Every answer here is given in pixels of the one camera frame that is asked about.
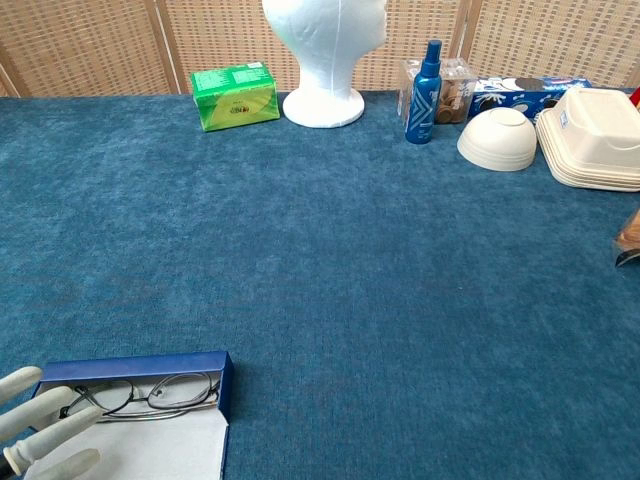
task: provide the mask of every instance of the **eyeglasses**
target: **eyeglasses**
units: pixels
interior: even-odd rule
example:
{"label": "eyeglasses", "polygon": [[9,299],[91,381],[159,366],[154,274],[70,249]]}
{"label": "eyeglasses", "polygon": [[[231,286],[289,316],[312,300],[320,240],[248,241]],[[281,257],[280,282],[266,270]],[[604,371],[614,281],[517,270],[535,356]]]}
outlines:
{"label": "eyeglasses", "polygon": [[206,373],[171,375],[155,384],[147,396],[129,380],[77,385],[74,390],[79,396],[60,410],[60,418],[95,405],[104,410],[103,423],[164,420],[216,406],[219,387],[220,380],[213,381]]}

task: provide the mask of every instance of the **woven wicker screen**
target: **woven wicker screen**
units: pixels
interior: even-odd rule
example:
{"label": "woven wicker screen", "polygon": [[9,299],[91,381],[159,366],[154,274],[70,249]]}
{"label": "woven wicker screen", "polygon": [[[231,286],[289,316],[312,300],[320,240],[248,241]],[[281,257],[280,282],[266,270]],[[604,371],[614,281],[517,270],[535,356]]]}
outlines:
{"label": "woven wicker screen", "polygon": [[636,0],[483,0],[469,63],[480,75],[585,76],[622,86],[640,63],[638,32]]}
{"label": "woven wicker screen", "polygon": [[25,95],[170,90],[141,0],[2,1],[0,46]]}
{"label": "woven wicker screen", "polygon": [[[226,65],[264,61],[278,90],[298,86],[298,63],[271,31],[260,0],[163,0],[177,54],[189,74]],[[361,60],[354,84],[363,90],[397,88],[398,60],[424,55],[427,40],[440,38],[449,48],[459,0],[390,0],[388,38],[384,47]]]}

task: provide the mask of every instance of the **robotic hand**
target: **robotic hand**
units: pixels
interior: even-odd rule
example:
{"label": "robotic hand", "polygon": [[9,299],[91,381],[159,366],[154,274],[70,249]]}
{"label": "robotic hand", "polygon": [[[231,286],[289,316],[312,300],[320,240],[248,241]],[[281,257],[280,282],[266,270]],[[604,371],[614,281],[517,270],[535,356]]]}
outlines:
{"label": "robotic hand", "polygon": [[[0,379],[0,405],[36,384],[41,377],[42,371],[39,368],[25,367]],[[0,442],[7,441],[33,423],[58,412],[71,403],[72,397],[73,391],[70,388],[57,387],[1,415]],[[0,480],[24,475],[36,460],[89,428],[101,418],[102,413],[98,407],[84,409],[5,448],[0,456]],[[71,480],[89,470],[98,460],[100,454],[97,450],[83,450],[31,480]]]}

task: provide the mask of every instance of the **mannequin stand base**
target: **mannequin stand base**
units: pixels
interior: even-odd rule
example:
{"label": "mannequin stand base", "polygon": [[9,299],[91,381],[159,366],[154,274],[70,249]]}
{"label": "mannequin stand base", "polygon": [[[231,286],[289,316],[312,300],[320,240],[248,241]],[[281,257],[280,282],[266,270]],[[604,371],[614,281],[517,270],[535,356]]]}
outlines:
{"label": "mannequin stand base", "polygon": [[284,99],[284,114],[293,123],[310,128],[336,128],[355,122],[364,112],[362,95],[353,88],[348,98],[297,89]]}

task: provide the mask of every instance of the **glasses lens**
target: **glasses lens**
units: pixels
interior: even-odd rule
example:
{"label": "glasses lens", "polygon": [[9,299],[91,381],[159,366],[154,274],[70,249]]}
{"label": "glasses lens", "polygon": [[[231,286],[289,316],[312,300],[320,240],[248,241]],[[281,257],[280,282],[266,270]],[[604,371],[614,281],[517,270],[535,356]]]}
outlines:
{"label": "glasses lens", "polygon": [[159,409],[198,405],[210,397],[210,388],[211,379],[208,375],[174,375],[153,388],[149,394],[149,405]]}
{"label": "glasses lens", "polygon": [[87,407],[97,405],[106,412],[124,407],[133,394],[133,385],[125,381],[113,381],[89,387],[78,387],[76,400],[69,407],[67,415],[73,415]]}

